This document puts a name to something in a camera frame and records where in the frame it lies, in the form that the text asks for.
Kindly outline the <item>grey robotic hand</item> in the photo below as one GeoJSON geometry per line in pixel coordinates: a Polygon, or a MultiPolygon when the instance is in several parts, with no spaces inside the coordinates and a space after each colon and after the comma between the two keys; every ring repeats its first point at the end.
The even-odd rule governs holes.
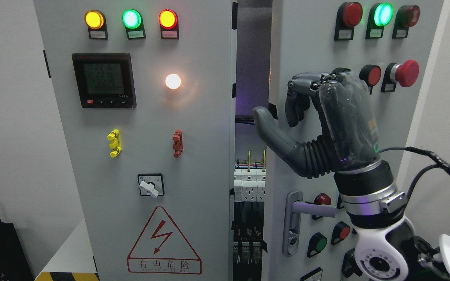
{"type": "Polygon", "coordinates": [[[284,133],[265,107],[253,118],[260,138],[301,177],[318,178],[331,171],[353,171],[380,160],[379,137],[368,86],[351,72],[307,72],[287,84],[285,114],[290,127],[314,105],[322,134],[300,143],[284,133]]]}

